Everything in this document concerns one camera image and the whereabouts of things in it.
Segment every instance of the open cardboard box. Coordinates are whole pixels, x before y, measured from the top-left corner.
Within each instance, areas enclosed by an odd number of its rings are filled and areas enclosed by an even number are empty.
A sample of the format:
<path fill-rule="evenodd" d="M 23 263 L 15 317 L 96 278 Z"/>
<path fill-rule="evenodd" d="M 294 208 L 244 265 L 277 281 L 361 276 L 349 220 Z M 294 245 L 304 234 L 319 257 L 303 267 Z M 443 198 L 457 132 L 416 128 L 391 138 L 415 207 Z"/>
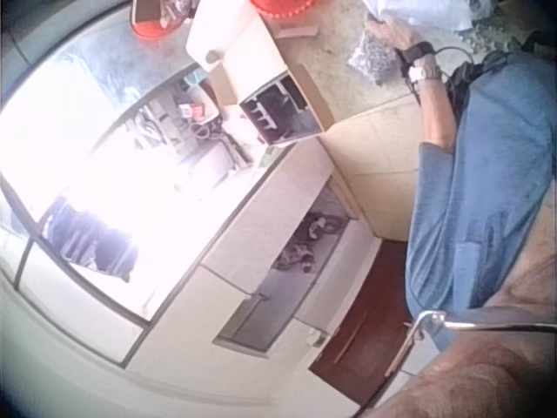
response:
<path fill-rule="evenodd" d="M 333 125 L 305 67 L 285 63 L 246 0 L 201 2 L 186 49 L 209 71 L 218 105 L 238 106 L 268 145 L 312 138 Z"/>

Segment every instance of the white plastic bag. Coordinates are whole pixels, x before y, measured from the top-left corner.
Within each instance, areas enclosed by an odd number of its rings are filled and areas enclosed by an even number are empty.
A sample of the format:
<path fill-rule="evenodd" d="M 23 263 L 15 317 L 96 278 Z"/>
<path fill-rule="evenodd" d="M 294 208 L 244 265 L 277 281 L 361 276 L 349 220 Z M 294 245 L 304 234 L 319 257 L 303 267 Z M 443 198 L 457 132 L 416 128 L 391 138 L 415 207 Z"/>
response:
<path fill-rule="evenodd" d="M 379 20 L 388 12 L 416 26 L 448 30 L 472 28 L 470 0 L 364 0 L 364 3 Z"/>

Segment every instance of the brown wooden door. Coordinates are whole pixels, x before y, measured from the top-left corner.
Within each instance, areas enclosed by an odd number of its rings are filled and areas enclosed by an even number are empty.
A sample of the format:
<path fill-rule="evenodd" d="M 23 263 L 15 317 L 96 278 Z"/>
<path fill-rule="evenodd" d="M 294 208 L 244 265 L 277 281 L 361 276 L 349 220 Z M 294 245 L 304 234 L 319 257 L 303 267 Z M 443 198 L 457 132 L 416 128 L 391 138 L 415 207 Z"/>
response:
<path fill-rule="evenodd" d="M 406 243 L 384 240 L 337 333 L 312 364 L 317 376 L 359 405 L 378 395 L 406 337 Z"/>

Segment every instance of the hand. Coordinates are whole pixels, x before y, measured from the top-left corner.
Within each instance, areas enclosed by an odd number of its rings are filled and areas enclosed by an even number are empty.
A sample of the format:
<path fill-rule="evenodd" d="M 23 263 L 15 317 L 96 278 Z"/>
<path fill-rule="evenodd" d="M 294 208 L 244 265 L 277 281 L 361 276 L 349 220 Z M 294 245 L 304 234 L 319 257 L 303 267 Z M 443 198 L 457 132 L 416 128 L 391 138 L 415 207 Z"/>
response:
<path fill-rule="evenodd" d="M 424 38 L 405 21 L 384 14 L 384 22 L 375 19 L 371 13 L 367 14 L 366 29 L 378 40 L 397 50 L 407 50 Z"/>

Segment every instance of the red container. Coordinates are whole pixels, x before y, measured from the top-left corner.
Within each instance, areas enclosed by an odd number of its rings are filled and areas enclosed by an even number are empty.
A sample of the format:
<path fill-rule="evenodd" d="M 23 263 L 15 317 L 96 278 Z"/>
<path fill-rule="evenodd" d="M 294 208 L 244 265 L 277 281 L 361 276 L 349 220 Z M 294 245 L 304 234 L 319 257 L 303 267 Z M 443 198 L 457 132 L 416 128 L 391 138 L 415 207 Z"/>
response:
<path fill-rule="evenodd" d="M 315 4 L 315 0 L 251 0 L 259 13 L 280 19 L 299 15 Z"/>

